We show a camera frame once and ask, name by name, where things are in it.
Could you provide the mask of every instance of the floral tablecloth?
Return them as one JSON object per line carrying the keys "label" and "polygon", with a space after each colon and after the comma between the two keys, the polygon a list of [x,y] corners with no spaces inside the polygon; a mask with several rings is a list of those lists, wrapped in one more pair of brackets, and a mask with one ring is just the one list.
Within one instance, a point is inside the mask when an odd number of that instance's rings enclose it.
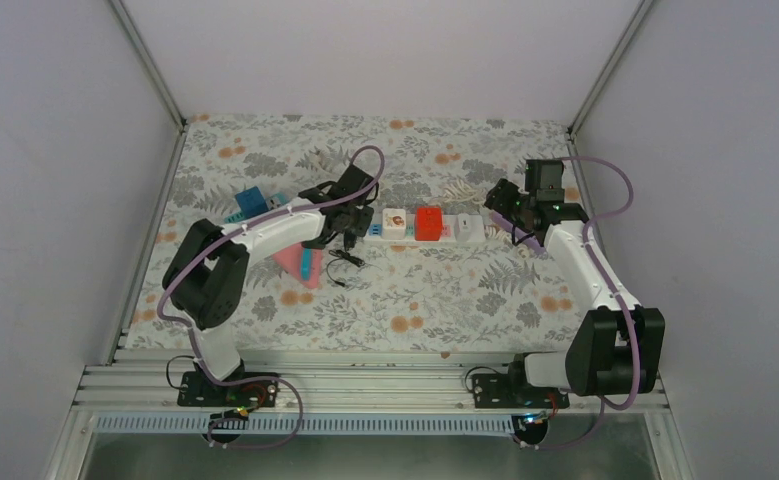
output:
{"label": "floral tablecloth", "polygon": [[[373,144],[386,153],[373,205],[440,206],[478,213],[501,177],[523,184],[523,157],[568,155],[553,122],[300,115],[200,115],[192,119],[157,235],[127,348],[186,348],[185,329],[157,318],[162,276],[189,227],[237,212],[234,194],[297,192],[335,180],[350,153]],[[377,157],[358,160],[375,171]],[[567,197],[578,201],[571,165]],[[490,228],[488,234],[497,232]],[[272,259],[248,271],[232,317],[240,348],[518,352],[563,347],[581,316],[556,263],[493,239],[476,247],[358,244],[362,269],[336,263],[309,290]],[[332,257],[326,256],[324,263]]]}

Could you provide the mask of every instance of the red cube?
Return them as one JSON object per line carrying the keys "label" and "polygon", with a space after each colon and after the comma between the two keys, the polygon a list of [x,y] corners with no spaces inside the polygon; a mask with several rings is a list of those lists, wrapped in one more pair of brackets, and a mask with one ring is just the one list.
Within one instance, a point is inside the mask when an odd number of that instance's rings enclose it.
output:
{"label": "red cube", "polygon": [[436,242],[442,235],[442,209],[420,207],[416,210],[416,240]]}

